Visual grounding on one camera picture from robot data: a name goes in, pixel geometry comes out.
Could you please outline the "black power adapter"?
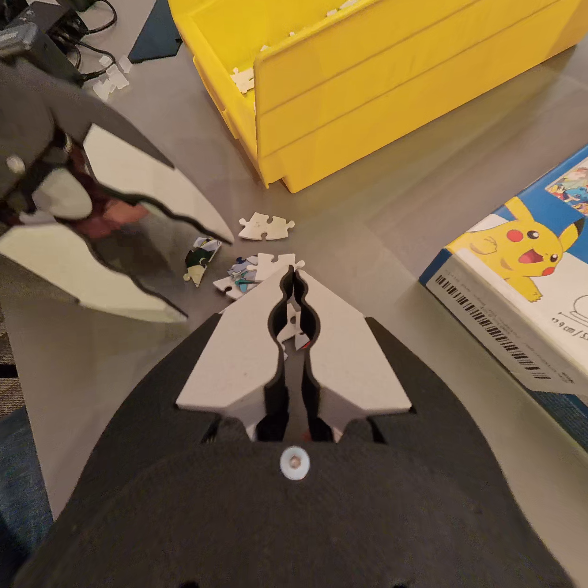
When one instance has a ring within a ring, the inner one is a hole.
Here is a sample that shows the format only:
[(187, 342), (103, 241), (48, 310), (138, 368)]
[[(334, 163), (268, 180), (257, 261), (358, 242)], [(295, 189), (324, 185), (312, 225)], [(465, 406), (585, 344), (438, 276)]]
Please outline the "black power adapter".
[(34, 64), (44, 72), (81, 87), (85, 82), (78, 65), (68, 55), (89, 34), (89, 28), (72, 8), (60, 4), (33, 1), (20, 15), (23, 22), (36, 25), (47, 37), (33, 57)]

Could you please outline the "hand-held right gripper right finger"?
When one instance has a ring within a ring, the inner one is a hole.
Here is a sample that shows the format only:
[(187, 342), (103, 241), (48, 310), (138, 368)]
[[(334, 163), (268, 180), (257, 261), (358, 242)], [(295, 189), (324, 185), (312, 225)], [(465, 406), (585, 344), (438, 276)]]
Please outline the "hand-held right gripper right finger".
[(333, 442), (353, 420), (410, 411), (412, 402), (364, 314), (303, 270), (296, 271), (296, 302), (310, 339), (302, 398), (312, 440)]

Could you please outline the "clear plastic pieces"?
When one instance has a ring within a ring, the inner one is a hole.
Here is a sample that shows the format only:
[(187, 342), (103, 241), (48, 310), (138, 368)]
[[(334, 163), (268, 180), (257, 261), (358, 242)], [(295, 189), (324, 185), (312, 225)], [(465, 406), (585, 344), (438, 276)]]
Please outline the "clear plastic pieces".
[(92, 82), (91, 87), (101, 101), (107, 102), (115, 92), (129, 86), (128, 74), (132, 63), (128, 56), (122, 56), (113, 62), (107, 55), (102, 56), (99, 63), (105, 70)]

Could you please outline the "blue printed jigsaw piece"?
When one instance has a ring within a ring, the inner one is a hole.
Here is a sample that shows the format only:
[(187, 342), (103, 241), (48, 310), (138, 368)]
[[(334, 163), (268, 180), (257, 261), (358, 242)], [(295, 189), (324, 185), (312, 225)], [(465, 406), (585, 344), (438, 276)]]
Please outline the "blue printed jigsaw piece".
[(241, 293), (246, 293), (256, 286), (257, 265), (258, 257), (256, 255), (247, 258), (238, 257), (235, 263), (227, 270), (228, 276)]

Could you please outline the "black printed jigsaw piece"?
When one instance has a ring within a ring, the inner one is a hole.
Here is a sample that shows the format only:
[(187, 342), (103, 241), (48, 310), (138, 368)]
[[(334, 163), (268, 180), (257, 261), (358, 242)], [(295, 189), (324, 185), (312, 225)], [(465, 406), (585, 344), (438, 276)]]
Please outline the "black printed jigsaw piece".
[(219, 239), (207, 237), (196, 238), (189, 249), (186, 258), (186, 272), (183, 275), (185, 282), (192, 282), (196, 288), (200, 287), (202, 277), (210, 263), (221, 248)]

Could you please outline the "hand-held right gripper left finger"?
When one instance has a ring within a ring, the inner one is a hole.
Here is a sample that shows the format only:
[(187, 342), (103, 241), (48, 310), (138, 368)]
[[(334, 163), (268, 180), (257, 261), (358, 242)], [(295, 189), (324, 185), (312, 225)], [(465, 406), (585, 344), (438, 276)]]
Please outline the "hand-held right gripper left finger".
[(288, 321), (294, 275), (292, 266), (283, 267), (224, 310), (178, 408), (238, 419), (253, 440), (283, 440), (289, 392), (277, 335)]

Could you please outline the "person's left hand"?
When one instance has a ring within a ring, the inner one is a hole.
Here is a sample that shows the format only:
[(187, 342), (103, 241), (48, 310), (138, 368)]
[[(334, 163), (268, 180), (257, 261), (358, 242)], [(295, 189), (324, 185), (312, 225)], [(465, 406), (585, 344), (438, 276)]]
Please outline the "person's left hand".
[(80, 182), (92, 202), (92, 212), (84, 219), (66, 221), (79, 233), (90, 239), (111, 235), (126, 224), (135, 223), (149, 215), (140, 204), (131, 205), (110, 197), (87, 173), (82, 150), (74, 145), (68, 163), (70, 173)]

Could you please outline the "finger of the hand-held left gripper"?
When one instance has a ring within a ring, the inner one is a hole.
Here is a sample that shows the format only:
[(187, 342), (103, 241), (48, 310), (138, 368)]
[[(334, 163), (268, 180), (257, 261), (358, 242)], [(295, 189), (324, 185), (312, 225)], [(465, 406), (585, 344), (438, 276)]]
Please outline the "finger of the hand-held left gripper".
[(147, 203), (202, 233), (234, 242), (229, 226), (199, 188), (179, 169), (127, 143), (98, 125), (84, 140), (87, 163), (104, 189), (129, 202)]
[(62, 224), (23, 224), (1, 237), (1, 254), (76, 298), (82, 307), (144, 322), (182, 323), (165, 298), (108, 267), (85, 239)]

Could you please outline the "red printed jigsaw piece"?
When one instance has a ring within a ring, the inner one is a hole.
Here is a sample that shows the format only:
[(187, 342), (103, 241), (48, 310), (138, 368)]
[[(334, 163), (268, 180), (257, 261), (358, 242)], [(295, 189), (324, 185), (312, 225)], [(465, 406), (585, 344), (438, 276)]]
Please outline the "red printed jigsaw piece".
[(276, 328), (276, 340), (281, 346), (283, 360), (286, 362), (289, 355), (286, 349), (286, 342), (292, 340), (295, 351), (308, 348), (311, 338), (302, 329), (302, 311), (297, 309), (291, 302), (281, 301), (275, 310), (272, 319), (272, 326)]

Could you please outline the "white jigsaw piece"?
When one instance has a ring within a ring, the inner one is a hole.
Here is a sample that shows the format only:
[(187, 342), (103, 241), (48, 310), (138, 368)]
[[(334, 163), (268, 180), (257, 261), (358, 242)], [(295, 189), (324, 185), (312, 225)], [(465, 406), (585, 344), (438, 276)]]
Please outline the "white jigsaw piece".
[(253, 213), (249, 220), (240, 218), (239, 224), (241, 225), (241, 231), (238, 233), (239, 238), (245, 240), (269, 240), (269, 221), (269, 215), (264, 215), (259, 212)]
[(238, 300), (246, 293), (241, 291), (239, 284), (237, 284), (236, 280), (230, 276), (213, 281), (212, 284), (219, 292), (226, 295), (231, 300)]
[(295, 221), (287, 221), (282, 217), (273, 216), (262, 229), (266, 240), (282, 240), (289, 236), (290, 229), (295, 227)]
[(293, 267), (295, 270), (303, 269), (305, 267), (305, 261), (297, 261), (296, 254), (280, 254), (275, 257), (272, 254), (260, 253), (257, 255), (257, 263), (248, 264), (246, 270), (249, 273), (254, 272), (254, 281), (261, 283), (276, 272), (284, 268), (288, 270), (290, 267)]

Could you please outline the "yellow plastic bin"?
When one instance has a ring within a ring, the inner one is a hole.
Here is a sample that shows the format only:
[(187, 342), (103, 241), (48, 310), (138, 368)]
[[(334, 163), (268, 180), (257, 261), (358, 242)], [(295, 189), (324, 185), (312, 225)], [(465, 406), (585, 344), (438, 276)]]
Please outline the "yellow plastic bin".
[[(579, 43), (587, 1), (169, 1), (263, 184), (291, 193)], [(234, 68), (254, 67), (241, 94)]]

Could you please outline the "blue puzzle box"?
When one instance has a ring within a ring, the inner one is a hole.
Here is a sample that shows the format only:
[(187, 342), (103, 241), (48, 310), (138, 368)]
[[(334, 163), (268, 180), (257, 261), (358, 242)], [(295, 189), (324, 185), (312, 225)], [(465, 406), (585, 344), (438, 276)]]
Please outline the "blue puzzle box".
[(587, 145), (446, 245), (419, 282), (587, 450)]

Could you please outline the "pile of puzzle pieces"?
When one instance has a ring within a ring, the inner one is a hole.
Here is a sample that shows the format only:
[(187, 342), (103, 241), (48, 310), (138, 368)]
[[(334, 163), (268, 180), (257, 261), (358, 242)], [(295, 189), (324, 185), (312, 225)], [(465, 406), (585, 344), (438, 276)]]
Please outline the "pile of puzzle pieces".
[[(334, 8), (330, 11), (327, 11), (325, 14), (325, 18), (331, 19), (339, 12), (349, 8), (350, 6), (353, 6), (357, 2), (358, 1), (345, 1), (341, 6)], [(254, 88), (253, 66), (243, 71), (240, 71), (239, 68), (234, 68), (233, 73), (230, 77), (241, 94), (246, 94), (248, 91)]]

